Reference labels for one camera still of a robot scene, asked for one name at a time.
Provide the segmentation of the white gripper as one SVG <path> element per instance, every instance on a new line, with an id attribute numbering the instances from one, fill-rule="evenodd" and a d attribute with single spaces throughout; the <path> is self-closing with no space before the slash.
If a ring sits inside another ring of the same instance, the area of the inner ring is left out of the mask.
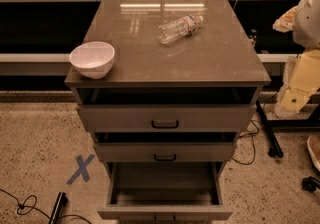
<path id="1" fill-rule="evenodd" d="M 279 118 L 298 114 L 319 89 L 320 50 L 306 50 L 298 57 L 290 56 L 284 67 L 275 114 Z"/>

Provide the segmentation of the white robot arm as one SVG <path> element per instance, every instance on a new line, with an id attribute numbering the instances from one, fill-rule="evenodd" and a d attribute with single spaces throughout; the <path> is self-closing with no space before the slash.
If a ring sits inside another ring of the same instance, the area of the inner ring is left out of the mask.
<path id="1" fill-rule="evenodd" d="M 274 108 L 277 116 L 290 117 L 320 89 L 320 0 L 300 0 L 272 28 L 283 33 L 292 31 L 293 41 L 304 47 L 302 54 L 287 59 Z"/>

